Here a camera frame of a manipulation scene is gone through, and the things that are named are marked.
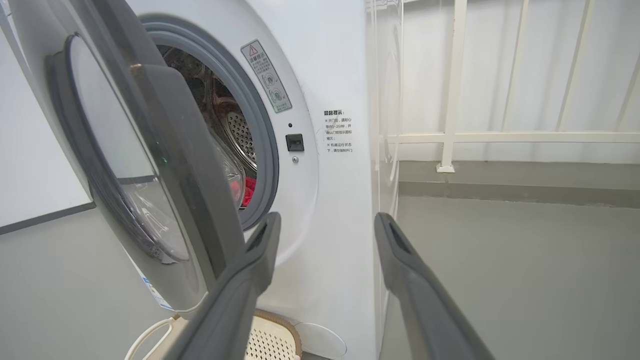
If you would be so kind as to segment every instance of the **front-loading washing machine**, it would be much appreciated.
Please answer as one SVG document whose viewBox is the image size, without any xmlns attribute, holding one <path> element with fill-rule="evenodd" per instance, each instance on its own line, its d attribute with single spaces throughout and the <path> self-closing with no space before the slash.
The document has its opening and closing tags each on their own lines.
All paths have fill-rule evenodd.
<svg viewBox="0 0 640 360">
<path fill-rule="evenodd" d="M 386 137 L 401 103 L 401 3 L 20 0 L 4 10 L 78 176 L 173 309 L 197 308 L 277 211 L 276 268 L 257 306 L 290 319 L 308 352 L 377 358 L 386 291 L 372 223 L 394 212 L 397 191 Z"/>
</svg>

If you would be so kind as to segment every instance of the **wall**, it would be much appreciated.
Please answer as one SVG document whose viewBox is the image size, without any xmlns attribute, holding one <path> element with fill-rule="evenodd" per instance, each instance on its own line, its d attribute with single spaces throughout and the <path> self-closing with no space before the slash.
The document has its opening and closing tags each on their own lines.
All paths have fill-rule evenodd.
<svg viewBox="0 0 640 360">
<path fill-rule="evenodd" d="M 0 35 L 0 227 L 91 202 Z"/>
<path fill-rule="evenodd" d="M 98 209 L 0 236 L 0 284 L 5 360 L 122 359 L 171 316 Z"/>
<path fill-rule="evenodd" d="M 405 4 L 403 134 L 444 130 L 453 0 Z M 521 0 L 468 0 L 457 131 L 499 131 Z M 580 28 L 584 0 L 530 0 L 512 131 L 553 131 Z M 640 2 L 595 1 L 575 71 L 567 131 L 613 131 L 640 53 Z M 640 131 L 640 91 L 621 131 Z M 401 160 L 439 160 L 439 143 L 401 144 Z M 457 143 L 454 160 L 640 163 L 638 144 Z"/>
</svg>

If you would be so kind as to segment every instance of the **washing machine door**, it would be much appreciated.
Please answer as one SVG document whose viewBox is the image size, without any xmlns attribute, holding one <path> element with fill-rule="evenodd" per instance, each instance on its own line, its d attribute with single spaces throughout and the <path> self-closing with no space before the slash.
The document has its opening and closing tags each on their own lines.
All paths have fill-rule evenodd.
<svg viewBox="0 0 640 360">
<path fill-rule="evenodd" d="M 9 7 L 14 51 L 120 242 L 169 305 L 197 305 L 244 239 L 219 147 L 184 78 L 124 0 Z"/>
</svg>

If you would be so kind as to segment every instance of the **white railing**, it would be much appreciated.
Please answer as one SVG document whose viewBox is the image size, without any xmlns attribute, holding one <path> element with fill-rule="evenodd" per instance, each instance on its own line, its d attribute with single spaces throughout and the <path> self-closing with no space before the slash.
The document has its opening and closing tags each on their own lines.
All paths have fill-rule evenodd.
<svg viewBox="0 0 640 360">
<path fill-rule="evenodd" d="M 403 134 L 391 136 L 393 143 L 442 143 L 442 160 L 438 165 L 438 172 L 454 172 L 452 159 L 455 143 L 492 143 L 492 142 L 566 142 L 566 143 L 640 143 L 640 133 L 622 132 L 626 119 L 629 100 L 638 85 L 638 73 L 640 72 L 640 56 L 631 75 L 624 100 L 618 113 L 618 119 L 614 131 L 564 131 L 567 109 L 574 92 L 574 74 L 584 57 L 584 42 L 589 31 L 589 25 L 593 14 L 595 0 L 586 0 L 578 33 L 573 60 L 567 79 L 564 97 L 555 131 L 510 131 L 513 117 L 513 92 L 517 88 L 520 62 L 524 46 L 524 29 L 527 24 L 527 12 L 529 0 L 522 1 L 520 11 L 520 23 L 516 46 L 513 55 L 511 77 L 509 79 L 506 105 L 502 113 L 502 131 L 485 131 L 473 133 L 459 133 L 456 131 L 458 120 L 458 108 L 460 99 L 460 81 L 462 72 L 462 59 L 465 43 L 465 23 L 467 17 L 467 0 L 456 0 L 454 4 L 454 26 L 451 52 L 451 71 L 449 73 L 449 92 L 447 97 L 447 115 L 445 118 L 444 132 L 424 134 Z"/>
</svg>

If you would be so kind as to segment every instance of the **warning sticker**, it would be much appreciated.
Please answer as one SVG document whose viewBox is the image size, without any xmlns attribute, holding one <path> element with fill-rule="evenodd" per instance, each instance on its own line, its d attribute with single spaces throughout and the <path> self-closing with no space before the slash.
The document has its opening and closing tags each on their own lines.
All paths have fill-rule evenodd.
<svg viewBox="0 0 640 360">
<path fill-rule="evenodd" d="M 258 76 L 262 88 L 267 93 L 273 110 L 276 113 L 283 112 L 292 108 L 289 96 L 284 90 L 284 85 L 280 82 L 276 69 L 273 68 L 269 56 L 264 52 L 262 45 L 258 40 L 254 40 L 243 46 L 241 49 L 244 58 L 249 62 L 253 72 Z"/>
<path fill-rule="evenodd" d="M 353 152 L 353 125 L 345 111 L 324 111 L 324 143 L 330 154 Z"/>
</svg>

